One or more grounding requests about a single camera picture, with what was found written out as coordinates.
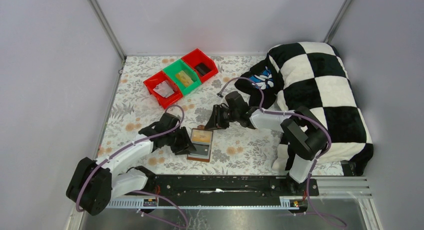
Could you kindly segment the gold VIP card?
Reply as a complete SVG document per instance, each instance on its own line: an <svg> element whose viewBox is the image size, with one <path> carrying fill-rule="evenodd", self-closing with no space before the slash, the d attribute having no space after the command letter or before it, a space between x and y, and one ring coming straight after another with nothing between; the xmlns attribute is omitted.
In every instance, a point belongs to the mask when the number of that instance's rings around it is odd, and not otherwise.
<svg viewBox="0 0 424 230"><path fill-rule="evenodd" d="M192 142L211 143L213 139L213 131L193 129L191 133Z"/></svg>

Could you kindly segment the silver card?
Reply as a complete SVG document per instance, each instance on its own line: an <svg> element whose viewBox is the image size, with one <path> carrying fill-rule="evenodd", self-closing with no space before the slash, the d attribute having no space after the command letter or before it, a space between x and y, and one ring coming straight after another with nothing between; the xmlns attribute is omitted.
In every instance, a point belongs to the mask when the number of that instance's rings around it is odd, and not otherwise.
<svg viewBox="0 0 424 230"><path fill-rule="evenodd" d="M156 94L160 95L162 98L169 98L175 93L173 87L171 86L168 80L164 80L161 83L157 84L153 88L153 91Z"/></svg>

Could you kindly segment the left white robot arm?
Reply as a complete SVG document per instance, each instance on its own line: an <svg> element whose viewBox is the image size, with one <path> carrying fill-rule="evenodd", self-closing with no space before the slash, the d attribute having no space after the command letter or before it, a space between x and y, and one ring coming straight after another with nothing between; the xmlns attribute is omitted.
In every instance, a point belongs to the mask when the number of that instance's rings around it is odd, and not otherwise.
<svg viewBox="0 0 424 230"><path fill-rule="evenodd" d="M121 149L96 159L81 159L74 171L65 195L79 212L95 216L109 202L133 191L142 190L151 178L141 167L131 165L164 146L175 155L188 154L195 147L181 120L170 113L139 130L135 139Z"/></svg>

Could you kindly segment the dark grey VIP card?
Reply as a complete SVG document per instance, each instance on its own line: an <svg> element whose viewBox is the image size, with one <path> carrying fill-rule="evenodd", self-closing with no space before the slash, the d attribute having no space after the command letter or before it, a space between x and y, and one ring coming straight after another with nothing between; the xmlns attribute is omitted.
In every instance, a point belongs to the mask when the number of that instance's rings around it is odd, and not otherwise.
<svg viewBox="0 0 424 230"><path fill-rule="evenodd" d="M208 158L210 156L210 145L193 143L195 150L190 150L190 155L200 158Z"/></svg>

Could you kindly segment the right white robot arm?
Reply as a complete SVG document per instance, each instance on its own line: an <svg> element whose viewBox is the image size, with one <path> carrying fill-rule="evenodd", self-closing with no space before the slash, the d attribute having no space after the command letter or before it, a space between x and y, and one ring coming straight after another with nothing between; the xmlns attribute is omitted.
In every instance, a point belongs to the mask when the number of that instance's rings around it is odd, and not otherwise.
<svg viewBox="0 0 424 230"><path fill-rule="evenodd" d="M238 122L245 128L282 132L288 148L294 152L288 175L299 184L308 178L317 157L331 143L327 129L308 108L301 106L297 110L282 112L250 107L236 91L224 99L224 103L213 106L205 129L227 129L230 123Z"/></svg>

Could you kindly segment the brown leather card holder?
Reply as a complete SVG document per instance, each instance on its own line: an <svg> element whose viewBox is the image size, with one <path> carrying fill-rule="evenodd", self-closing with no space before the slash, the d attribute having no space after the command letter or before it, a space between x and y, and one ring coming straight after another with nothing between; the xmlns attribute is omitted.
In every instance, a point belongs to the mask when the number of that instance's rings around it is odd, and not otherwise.
<svg viewBox="0 0 424 230"><path fill-rule="evenodd" d="M188 160L210 162L213 143L213 131L206 130L204 125L198 125L191 131L191 142L194 150L187 155Z"/></svg>

